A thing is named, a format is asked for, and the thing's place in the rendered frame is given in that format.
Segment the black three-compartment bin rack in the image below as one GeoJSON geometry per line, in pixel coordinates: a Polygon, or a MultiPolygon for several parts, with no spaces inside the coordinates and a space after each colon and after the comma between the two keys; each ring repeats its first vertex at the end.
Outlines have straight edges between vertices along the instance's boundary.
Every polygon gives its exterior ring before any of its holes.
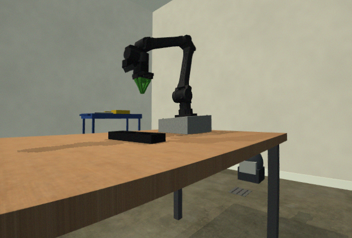
{"type": "Polygon", "coordinates": [[[127,141],[127,142],[155,144],[155,143],[165,142],[166,133],[149,133],[149,132],[140,132],[140,131],[111,131],[111,132],[109,131],[108,139],[121,140],[121,141],[127,141]]]}

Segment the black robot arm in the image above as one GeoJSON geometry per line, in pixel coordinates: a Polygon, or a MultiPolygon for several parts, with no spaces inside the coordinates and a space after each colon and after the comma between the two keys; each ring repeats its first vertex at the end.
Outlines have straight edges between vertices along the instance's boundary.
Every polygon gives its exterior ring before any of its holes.
{"type": "Polygon", "coordinates": [[[125,73],[133,70],[133,74],[147,71],[147,63],[149,63],[148,51],[175,46],[179,46],[183,50],[179,83],[172,94],[173,101],[180,103],[179,115],[175,115],[175,117],[197,116],[197,113],[193,113],[190,104],[192,100],[192,87],[189,85],[189,79],[192,56],[194,51],[196,51],[190,35],[162,38],[144,37],[138,40],[135,45],[125,47],[125,60],[122,61],[122,68],[125,73]]]}

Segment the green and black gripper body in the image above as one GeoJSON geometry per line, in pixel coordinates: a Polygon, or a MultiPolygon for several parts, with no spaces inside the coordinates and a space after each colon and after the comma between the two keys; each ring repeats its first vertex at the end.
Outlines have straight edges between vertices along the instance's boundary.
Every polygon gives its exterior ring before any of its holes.
{"type": "Polygon", "coordinates": [[[132,74],[133,80],[136,78],[139,78],[140,76],[143,78],[153,79],[154,73],[148,72],[148,69],[149,69],[149,64],[147,63],[147,72],[142,71],[139,73],[132,74]]]}

